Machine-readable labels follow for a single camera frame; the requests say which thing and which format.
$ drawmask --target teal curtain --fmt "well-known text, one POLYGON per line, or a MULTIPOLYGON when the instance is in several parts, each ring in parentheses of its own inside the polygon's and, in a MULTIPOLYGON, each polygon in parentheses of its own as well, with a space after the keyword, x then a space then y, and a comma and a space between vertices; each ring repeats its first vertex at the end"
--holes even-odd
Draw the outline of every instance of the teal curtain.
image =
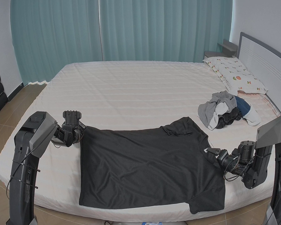
POLYGON ((232 0, 100 0, 104 60, 202 62, 231 19, 232 0))
POLYGON ((10 23, 24 84, 103 59, 98 0, 11 0, 10 23))

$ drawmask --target gray cloth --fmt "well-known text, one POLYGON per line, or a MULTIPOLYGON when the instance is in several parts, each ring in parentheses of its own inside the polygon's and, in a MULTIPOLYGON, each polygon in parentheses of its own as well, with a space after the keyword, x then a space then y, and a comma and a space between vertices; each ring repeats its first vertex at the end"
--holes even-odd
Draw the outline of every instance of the gray cloth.
POLYGON ((198 115, 205 127, 208 127, 211 119, 213 118, 215 107, 219 103, 224 102, 229 108, 229 113, 233 108, 237 107, 235 96, 229 94, 227 91, 213 93, 212 98, 209 102, 199 105, 198 115))

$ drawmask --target white wall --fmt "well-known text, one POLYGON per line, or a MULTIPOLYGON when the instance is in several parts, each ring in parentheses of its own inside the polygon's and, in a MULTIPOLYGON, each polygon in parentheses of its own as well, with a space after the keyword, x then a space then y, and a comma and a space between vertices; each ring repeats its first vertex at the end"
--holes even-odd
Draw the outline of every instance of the white wall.
POLYGON ((281 0, 233 0, 230 41, 247 33, 281 52, 281 0))
POLYGON ((10 28, 10 0, 0 0, 0 77, 9 96, 21 83, 10 28))

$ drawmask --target black t-shirt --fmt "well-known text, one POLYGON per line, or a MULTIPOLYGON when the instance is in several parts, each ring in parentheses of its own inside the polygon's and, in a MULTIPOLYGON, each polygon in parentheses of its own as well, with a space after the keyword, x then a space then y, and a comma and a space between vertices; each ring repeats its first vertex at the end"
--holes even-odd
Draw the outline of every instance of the black t-shirt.
POLYGON ((155 129, 87 127, 81 141, 79 205, 122 209, 185 202, 224 209, 225 182, 208 136, 189 117, 155 129))

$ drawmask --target bed sheet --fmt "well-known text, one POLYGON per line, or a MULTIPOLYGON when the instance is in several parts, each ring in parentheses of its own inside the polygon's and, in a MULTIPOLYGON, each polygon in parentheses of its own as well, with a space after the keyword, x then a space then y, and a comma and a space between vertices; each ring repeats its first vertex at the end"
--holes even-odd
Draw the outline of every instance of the bed sheet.
MULTIPOLYGON (((112 130, 157 128, 189 116, 209 135, 212 147, 232 152, 241 141, 254 141, 257 128, 279 113, 265 95, 239 93, 257 110, 261 124, 251 127, 242 119, 210 131, 198 117, 198 106, 210 100, 212 93, 225 89, 205 63, 115 61, 66 65, 34 100, 8 139, 0 154, 0 179, 7 184, 14 154, 13 138, 26 119, 38 110, 49 112, 59 124, 63 123, 64 110, 78 110, 85 125, 112 130)), ((121 222, 184 221, 217 215, 270 197, 274 183, 274 156, 271 156, 263 184, 248 190, 240 178, 226 182, 225 209, 193 215, 187 203, 114 210, 79 206, 79 144, 55 148, 50 143, 39 161, 39 169, 35 204, 121 222)))

